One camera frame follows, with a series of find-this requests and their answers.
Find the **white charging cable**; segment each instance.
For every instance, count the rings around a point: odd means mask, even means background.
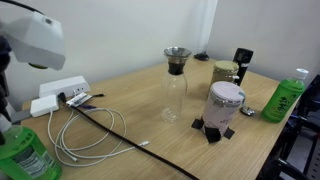
[[[110,115],[110,117],[111,117],[111,126],[109,128],[110,130],[114,127],[114,123],[115,123],[114,113],[118,114],[121,117],[121,120],[122,120],[122,123],[123,123],[123,127],[124,127],[124,132],[123,132],[122,136],[124,136],[124,137],[126,136],[127,127],[126,127],[125,119],[124,119],[124,117],[122,116],[122,114],[120,112],[118,112],[116,110],[112,110],[112,109],[95,108],[95,109],[90,109],[90,110],[84,111],[84,113],[88,114],[88,113],[92,113],[92,112],[96,112],[96,111],[106,111]],[[88,146],[85,146],[85,147],[81,147],[81,148],[68,148],[66,143],[65,143],[65,133],[66,133],[67,129],[70,127],[70,125],[81,117],[79,114],[73,117],[73,114],[74,114],[74,111],[71,112],[70,117],[68,118],[67,122],[63,125],[63,127],[60,129],[60,131],[57,134],[56,140],[54,141],[52,136],[51,136],[51,130],[50,130],[51,129],[51,121],[52,121],[53,111],[50,110],[50,118],[49,118],[48,127],[47,127],[48,128],[48,136],[49,136],[49,139],[51,140],[51,142],[55,146],[56,156],[57,156],[58,160],[61,163],[65,164],[65,165],[68,165],[68,166],[73,166],[73,167],[92,166],[92,165],[95,165],[95,164],[98,164],[98,163],[102,162],[103,160],[105,160],[108,157],[115,156],[115,155],[127,152],[127,151],[132,150],[132,149],[135,148],[135,147],[131,147],[131,148],[124,149],[122,151],[116,152],[117,149],[119,148],[119,146],[122,143],[122,141],[119,141],[119,143],[112,149],[112,151],[110,153],[105,154],[105,155],[83,156],[83,155],[76,154],[75,151],[81,151],[81,150],[89,149],[89,148],[92,148],[92,147],[98,145],[105,138],[108,137],[109,133],[106,133],[106,135],[104,135],[100,140],[98,140],[97,142],[95,142],[95,143],[93,143],[91,145],[88,145]],[[139,145],[140,146],[145,146],[145,145],[148,145],[148,144],[149,144],[148,141],[144,141]],[[92,162],[92,163],[87,163],[87,164],[72,164],[72,163],[68,163],[68,162],[62,160],[62,158],[59,155],[58,149],[61,149],[62,152],[64,152],[74,162],[78,162],[78,158],[81,158],[81,159],[99,159],[99,160],[97,160],[95,162]]]

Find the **white canister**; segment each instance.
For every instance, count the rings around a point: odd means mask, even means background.
[[[229,127],[235,111],[244,99],[244,91],[237,85],[218,81],[212,84],[202,119],[205,128],[219,129],[221,137]]]

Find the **white bottle cap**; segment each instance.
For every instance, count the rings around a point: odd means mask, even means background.
[[[2,133],[6,132],[8,129],[10,129],[12,126],[11,122],[6,120],[5,118],[0,118],[0,131]]]
[[[306,79],[308,74],[309,74],[309,71],[307,71],[305,69],[297,68],[296,72],[293,75],[293,77],[295,77],[297,79]]]

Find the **green bottle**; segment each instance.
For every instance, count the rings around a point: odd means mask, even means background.
[[[308,73],[307,70],[296,69],[293,78],[282,80],[262,110],[262,117],[269,122],[281,122],[293,103],[306,89],[303,80]]]
[[[57,180],[61,166],[29,128],[0,120],[0,171],[17,180]]]

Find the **wooden table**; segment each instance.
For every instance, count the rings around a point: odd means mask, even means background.
[[[128,139],[136,143],[150,141],[146,149],[200,179],[255,179],[285,124],[285,121],[272,124],[261,117],[261,111],[278,82],[247,72],[241,87],[247,94],[247,105],[256,114],[249,117],[237,111],[230,124],[236,132],[233,137],[208,144],[204,134],[191,128],[191,124],[203,113],[214,62],[201,62],[193,58],[187,61],[184,72],[188,92],[183,118],[174,124],[165,123],[160,117],[160,84],[168,69],[166,63],[91,84],[90,94],[105,93],[106,96],[93,98],[88,103],[121,112],[126,119]],[[60,110],[54,112],[51,127],[54,138],[70,113],[71,109],[62,104]],[[94,113],[90,116],[110,126],[106,114]],[[32,128],[53,155],[54,146],[47,135],[48,119],[49,115],[44,115],[25,120],[22,125]],[[113,130],[122,133],[120,118],[116,117],[116,120],[118,123]],[[104,134],[99,128],[80,119],[67,131],[66,142],[70,147],[79,147],[95,142]],[[118,142],[115,137],[109,137],[82,154],[105,154]],[[123,143],[120,149],[126,147],[129,145]],[[63,165],[62,179],[186,179],[186,176],[135,149],[107,158],[95,166],[75,168]]]

